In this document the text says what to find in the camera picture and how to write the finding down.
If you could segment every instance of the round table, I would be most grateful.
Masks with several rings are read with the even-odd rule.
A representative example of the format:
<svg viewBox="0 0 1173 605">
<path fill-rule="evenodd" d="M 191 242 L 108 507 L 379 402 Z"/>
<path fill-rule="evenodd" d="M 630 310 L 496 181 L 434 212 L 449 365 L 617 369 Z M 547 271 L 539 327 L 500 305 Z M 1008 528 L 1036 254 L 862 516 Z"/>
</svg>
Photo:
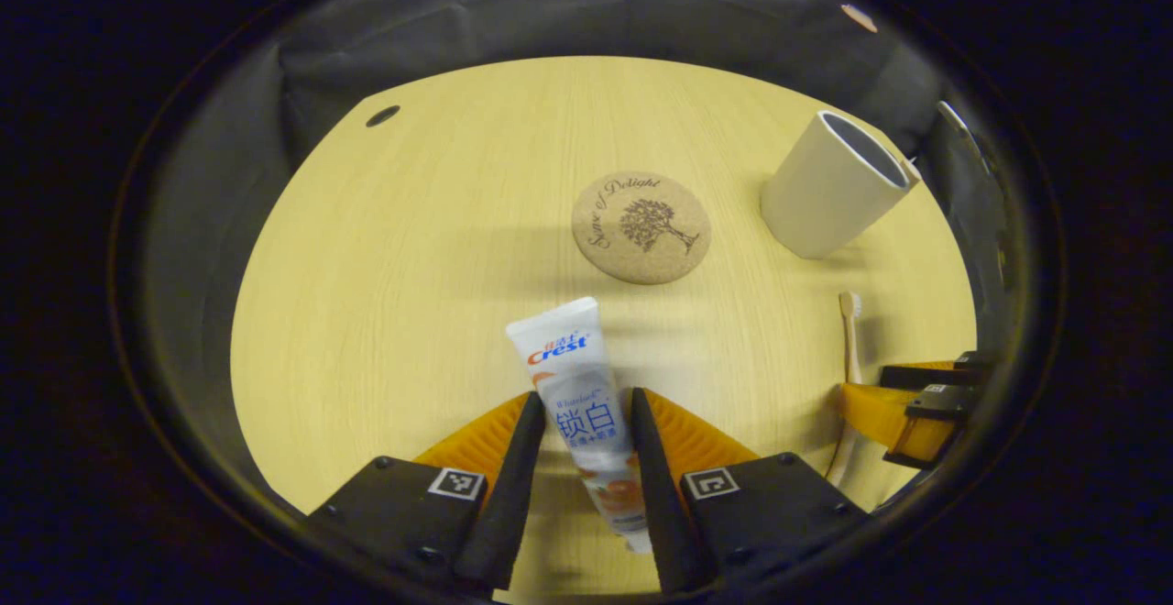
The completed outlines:
<svg viewBox="0 0 1173 605">
<path fill-rule="evenodd" d="M 308 512 L 373 456 L 419 455 L 531 388 L 507 324 L 586 295 L 621 387 L 662 393 L 760 455 L 827 468 L 839 292 L 863 300 L 868 383 L 883 363 L 974 349 L 976 328 L 925 186 L 821 261 L 774 242 L 759 189 L 826 108 L 723 70 L 604 56 L 479 66 L 365 98 L 282 193 L 240 287 L 232 392 L 265 480 Z M 700 199 L 713 240 L 696 271 L 640 286 L 583 258 L 571 208 L 616 170 L 666 175 Z M 865 509 L 914 474 L 882 454 L 857 446 L 841 484 Z M 497 597 L 657 591 L 652 557 L 608 531 L 548 428 Z"/>
</svg>

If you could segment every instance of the toothbrush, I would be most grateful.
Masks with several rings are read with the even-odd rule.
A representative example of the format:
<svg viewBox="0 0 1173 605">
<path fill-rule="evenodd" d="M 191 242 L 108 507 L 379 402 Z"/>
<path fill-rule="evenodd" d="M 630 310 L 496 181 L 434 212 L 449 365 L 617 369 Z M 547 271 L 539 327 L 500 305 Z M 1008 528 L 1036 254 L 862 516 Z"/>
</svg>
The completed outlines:
<svg viewBox="0 0 1173 605">
<path fill-rule="evenodd" d="M 861 383 L 863 376 L 860 375 L 860 353 L 855 333 L 855 320 L 863 313 L 863 300 L 855 292 L 842 292 L 839 294 L 839 312 L 843 315 L 843 337 L 846 347 L 843 351 L 843 376 L 848 383 Z M 843 421 L 843 433 L 839 437 L 835 454 L 830 457 L 830 465 L 827 468 L 827 481 L 830 485 L 839 488 L 847 473 L 847 463 L 852 460 L 852 451 L 855 450 L 855 441 L 860 437 L 859 430 Z"/>
</svg>

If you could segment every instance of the toothbrush handle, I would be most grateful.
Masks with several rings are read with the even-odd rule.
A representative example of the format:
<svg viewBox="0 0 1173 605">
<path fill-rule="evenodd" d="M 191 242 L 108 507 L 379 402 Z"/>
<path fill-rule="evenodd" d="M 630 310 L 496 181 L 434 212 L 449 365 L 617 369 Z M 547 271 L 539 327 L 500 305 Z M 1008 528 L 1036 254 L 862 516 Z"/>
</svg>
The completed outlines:
<svg viewBox="0 0 1173 605">
<path fill-rule="evenodd" d="M 857 342 L 855 341 L 855 320 L 854 318 L 843 318 L 843 326 L 847 333 L 847 382 L 848 383 L 863 383 L 863 376 L 860 375 L 860 354 L 857 349 Z"/>
</svg>

